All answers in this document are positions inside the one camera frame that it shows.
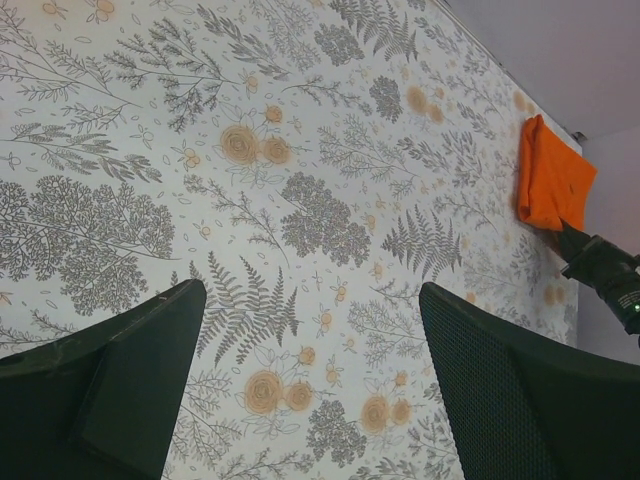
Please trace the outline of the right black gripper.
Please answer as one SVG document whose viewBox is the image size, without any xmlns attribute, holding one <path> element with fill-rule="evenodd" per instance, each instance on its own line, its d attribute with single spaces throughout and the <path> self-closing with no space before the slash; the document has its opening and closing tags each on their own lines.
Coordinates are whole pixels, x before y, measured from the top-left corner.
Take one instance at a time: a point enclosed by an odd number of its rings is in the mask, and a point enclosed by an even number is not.
<svg viewBox="0 0 640 480">
<path fill-rule="evenodd" d="M 592 288 L 623 325 L 639 334 L 639 256 L 631 255 L 599 235 L 590 236 L 564 219 L 556 233 L 561 271 L 567 279 Z"/>
</svg>

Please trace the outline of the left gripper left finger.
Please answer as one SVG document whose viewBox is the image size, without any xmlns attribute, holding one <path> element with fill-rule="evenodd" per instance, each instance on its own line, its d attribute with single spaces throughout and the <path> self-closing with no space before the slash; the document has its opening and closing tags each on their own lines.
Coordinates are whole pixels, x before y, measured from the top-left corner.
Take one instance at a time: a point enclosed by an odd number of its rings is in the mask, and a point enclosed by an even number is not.
<svg viewBox="0 0 640 480">
<path fill-rule="evenodd" d="M 200 280 L 1 361 L 4 479 L 159 479 L 206 303 Z"/>
</svg>

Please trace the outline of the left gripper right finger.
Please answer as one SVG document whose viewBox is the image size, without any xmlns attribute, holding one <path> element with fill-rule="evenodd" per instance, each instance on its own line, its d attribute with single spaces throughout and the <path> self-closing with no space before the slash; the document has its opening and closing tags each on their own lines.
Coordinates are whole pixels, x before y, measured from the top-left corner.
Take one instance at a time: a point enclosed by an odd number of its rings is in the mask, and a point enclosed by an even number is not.
<svg viewBox="0 0 640 480">
<path fill-rule="evenodd" d="M 553 341 L 433 282 L 419 306 L 465 478 L 638 478 L 638 366 Z"/>
</svg>

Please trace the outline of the orange t shirt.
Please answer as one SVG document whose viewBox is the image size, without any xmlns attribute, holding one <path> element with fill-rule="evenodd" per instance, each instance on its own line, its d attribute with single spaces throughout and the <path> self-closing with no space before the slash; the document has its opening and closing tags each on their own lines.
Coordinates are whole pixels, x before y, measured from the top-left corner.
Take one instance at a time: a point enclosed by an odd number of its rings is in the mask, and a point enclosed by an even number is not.
<svg viewBox="0 0 640 480">
<path fill-rule="evenodd" d="M 543 230 L 582 230 L 598 170 L 566 145 L 541 115 L 527 119 L 519 147 L 517 215 Z"/>
</svg>

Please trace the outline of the floral table mat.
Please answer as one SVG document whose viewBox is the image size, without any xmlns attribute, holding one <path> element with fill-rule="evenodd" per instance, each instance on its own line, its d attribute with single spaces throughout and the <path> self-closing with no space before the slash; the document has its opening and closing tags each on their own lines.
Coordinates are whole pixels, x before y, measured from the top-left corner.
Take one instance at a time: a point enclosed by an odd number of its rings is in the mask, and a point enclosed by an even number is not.
<svg viewBox="0 0 640 480">
<path fill-rule="evenodd" d="M 538 113 L 439 1 L 5 1 L 1 352 L 196 278 L 165 478 L 460 479 L 421 285 L 576 341 Z"/>
</svg>

